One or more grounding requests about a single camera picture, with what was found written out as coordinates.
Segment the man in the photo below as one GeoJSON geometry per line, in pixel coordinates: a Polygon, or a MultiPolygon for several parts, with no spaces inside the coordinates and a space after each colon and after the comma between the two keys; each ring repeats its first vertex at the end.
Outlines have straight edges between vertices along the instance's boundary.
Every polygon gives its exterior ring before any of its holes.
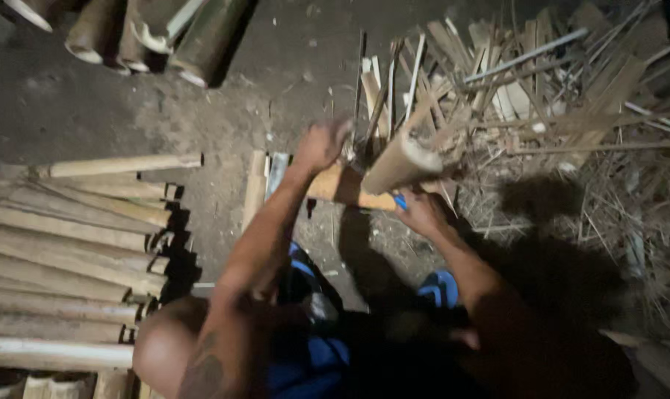
{"type": "MultiPolygon", "coordinates": [[[[405,389],[410,381],[396,374],[402,368],[390,367],[389,359],[399,355],[388,348],[407,343],[387,344],[381,361],[365,359],[371,366],[357,368],[360,375],[349,378],[355,359],[343,342],[307,337],[303,306],[271,299],[289,252],[294,257],[297,251],[291,236],[307,188],[338,159],[350,130],[349,122],[307,130],[283,181],[236,242],[208,307],[186,298],[141,325],[134,368],[154,390],[167,399],[341,397],[362,395],[361,384],[352,381],[374,380],[381,390],[369,390],[368,396],[419,392],[405,389]],[[384,369],[393,374],[383,376],[384,369]]],[[[401,192],[407,210],[399,208],[396,214],[444,257],[458,286],[458,302],[477,334],[476,340],[464,340],[477,349],[472,355],[432,355],[438,362],[432,373],[442,376],[432,383],[439,391],[515,398],[615,398],[632,392],[632,372],[619,349],[592,331],[537,318],[446,223],[431,196],[401,192]]],[[[422,355],[407,362],[427,359],[422,355]]],[[[413,383],[423,384],[419,377],[413,383]]]]}

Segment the blue handle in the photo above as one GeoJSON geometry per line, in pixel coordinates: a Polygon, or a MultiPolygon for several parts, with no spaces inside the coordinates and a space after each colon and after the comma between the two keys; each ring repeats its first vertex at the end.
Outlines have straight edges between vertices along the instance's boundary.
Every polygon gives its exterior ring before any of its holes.
{"type": "Polygon", "coordinates": [[[404,199],[404,195],[393,195],[390,193],[390,195],[394,198],[394,202],[397,203],[403,210],[407,210],[407,201],[404,199]]]}

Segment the man's hand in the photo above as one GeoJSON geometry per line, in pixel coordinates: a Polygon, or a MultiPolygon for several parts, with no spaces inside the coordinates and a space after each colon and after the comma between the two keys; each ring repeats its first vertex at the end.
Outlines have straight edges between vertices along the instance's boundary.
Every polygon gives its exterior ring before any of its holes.
{"type": "Polygon", "coordinates": [[[313,175],[329,168],[338,159],[352,126],[351,119],[312,124],[300,139],[291,166],[313,175]]]}
{"type": "Polygon", "coordinates": [[[394,213],[411,230],[432,239],[449,228],[446,215],[430,194],[414,194],[409,189],[401,189],[400,192],[407,201],[407,210],[397,206],[394,213]]]}

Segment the dirt floor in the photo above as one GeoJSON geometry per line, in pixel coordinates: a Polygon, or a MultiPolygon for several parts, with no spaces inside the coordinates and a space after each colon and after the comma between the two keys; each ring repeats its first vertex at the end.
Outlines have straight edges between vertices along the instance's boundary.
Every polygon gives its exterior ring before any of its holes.
{"type": "MultiPolygon", "coordinates": [[[[75,14],[54,34],[17,19],[14,37],[0,45],[0,160],[32,164],[204,152],[202,169],[147,178],[186,185],[182,206],[191,211],[188,230],[203,268],[201,281],[213,281],[241,231],[251,150],[292,153],[309,122],[352,113],[360,28],[368,33],[368,55],[387,59],[390,39],[417,24],[448,12],[465,26],[472,18],[499,14],[500,5],[260,1],[223,82],[209,90],[169,72],[122,77],[75,59],[63,44],[75,14]]],[[[518,19],[534,16],[543,5],[518,2],[518,19]]],[[[296,240],[343,295],[346,308],[366,309],[363,296],[375,297],[401,284],[400,278],[416,286],[442,265],[428,242],[392,214],[343,209],[319,202],[308,219],[303,208],[296,240]],[[364,247],[367,241],[375,252],[364,247]],[[353,274],[362,277],[357,288],[353,274]]]]}

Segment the tattoo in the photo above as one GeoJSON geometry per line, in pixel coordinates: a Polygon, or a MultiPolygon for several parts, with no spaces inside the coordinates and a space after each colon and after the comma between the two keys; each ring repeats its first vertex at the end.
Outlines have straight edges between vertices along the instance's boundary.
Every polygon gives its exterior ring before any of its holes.
{"type": "Polygon", "coordinates": [[[192,355],[180,384],[178,399],[216,399],[229,397],[222,390],[222,362],[212,353],[216,332],[210,332],[192,355]]]}

